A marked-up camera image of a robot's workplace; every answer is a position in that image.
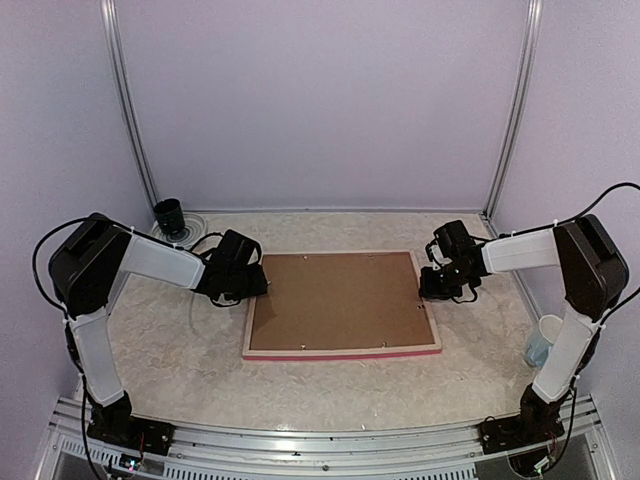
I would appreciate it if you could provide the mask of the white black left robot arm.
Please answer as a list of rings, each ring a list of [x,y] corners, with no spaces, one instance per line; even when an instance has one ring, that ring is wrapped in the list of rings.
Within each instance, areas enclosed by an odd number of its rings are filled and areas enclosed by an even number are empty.
[[[86,434],[141,455],[166,456],[174,425],[134,416],[117,373],[107,326],[116,285],[134,274],[189,290],[218,308],[228,308],[267,293],[261,245],[227,230],[216,246],[196,253],[100,213],[67,225],[73,231],[53,253],[48,272],[55,294],[52,303],[62,311],[70,356],[91,406]]]

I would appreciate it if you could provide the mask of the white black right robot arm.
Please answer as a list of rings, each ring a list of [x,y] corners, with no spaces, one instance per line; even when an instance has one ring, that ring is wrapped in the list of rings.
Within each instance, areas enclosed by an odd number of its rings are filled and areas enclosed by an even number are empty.
[[[608,314],[620,305],[629,269],[619,249],[593,214],[480,242],[465,224],[439,227],[426,245],[428,266],[419,294],[427,300],[460,302],[483,278],[498,273],[557,267],[564,288],[564,312],[557,338],[518,414],[487,419],[478,426],[482,449],[492,454],[564,435],[560,409],[588,364]]]

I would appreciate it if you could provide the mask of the grey spiral ceramic plate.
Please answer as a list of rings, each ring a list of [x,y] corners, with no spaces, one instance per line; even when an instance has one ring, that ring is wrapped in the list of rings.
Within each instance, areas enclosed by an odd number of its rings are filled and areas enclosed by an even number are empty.
[[[173,242],[182,247],[190,248],[206,233],[207,225],[199,214],[185,213],[183,218],[185,226],[173,236]]]

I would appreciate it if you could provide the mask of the dark green speckled cup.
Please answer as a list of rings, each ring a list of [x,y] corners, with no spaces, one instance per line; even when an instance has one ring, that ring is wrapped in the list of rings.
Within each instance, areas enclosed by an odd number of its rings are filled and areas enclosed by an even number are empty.
[[[164,235],[177,235],[185,229],[181,202],[176,198],[167,198],[156,203],[153,206],[153,214]]]

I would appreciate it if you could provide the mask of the aluminium front rail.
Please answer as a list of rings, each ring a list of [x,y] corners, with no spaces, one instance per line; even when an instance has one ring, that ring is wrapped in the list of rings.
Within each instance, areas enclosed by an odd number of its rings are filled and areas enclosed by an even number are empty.
[[[81,405],[58,400],[45,431],[37,479],[504,479],[517,451],[486,454],[476,420],[392,430],[296,432],[175,425],[165,456],[82,441]]]

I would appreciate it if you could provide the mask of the right aluminium corner post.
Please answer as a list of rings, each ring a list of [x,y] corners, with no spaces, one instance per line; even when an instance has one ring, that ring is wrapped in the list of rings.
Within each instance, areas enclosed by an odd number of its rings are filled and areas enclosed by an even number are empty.
[[[523,42],[514,92],[507,117],[506,130],[501,142],[497,167],[483,210],[483,214],[488,221],[492,220],[497,212],[517,143],[522,118],[526,109],[529,84],[534,69],[543,5],[544,2],[542,0],[530,0],[527,3]]]

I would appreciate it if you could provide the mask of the aluminium corner post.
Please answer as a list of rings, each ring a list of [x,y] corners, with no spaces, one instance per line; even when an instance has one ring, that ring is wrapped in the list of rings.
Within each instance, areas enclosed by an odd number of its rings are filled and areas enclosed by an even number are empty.
[[[100,13],[111,62],[116,94],[122,112],[127,137],[131,146],[137,173],[150,210],[159,201],[152,170],[143,145],[138,118],[131,93],[123,42],[119,29],[117,5],[114,0],[101,0]]]
[[[483,210],[483,214],[488,221],[492,220],[497,212],[517,143],[522,118],[526,109],[529,84],[534,69],[543,5],[544,2],[542,0],[530,0],[527,3],[523,42],[514,92],[507,117],[506,130],[501,142],[497,167]]]

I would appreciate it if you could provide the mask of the left aluminium corner post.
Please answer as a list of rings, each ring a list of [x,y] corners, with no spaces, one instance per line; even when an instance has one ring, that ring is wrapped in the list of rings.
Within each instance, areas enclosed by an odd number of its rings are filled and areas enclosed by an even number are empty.
[[[101,0],[100,13],[111,62],[116,94],[122,112],[127,137],[131,146],[137,173],[150,210],[159,201],[152,170],[143,145],[138,118],[131,93],[123,42],[119,29],[117,5],[114,0]]]

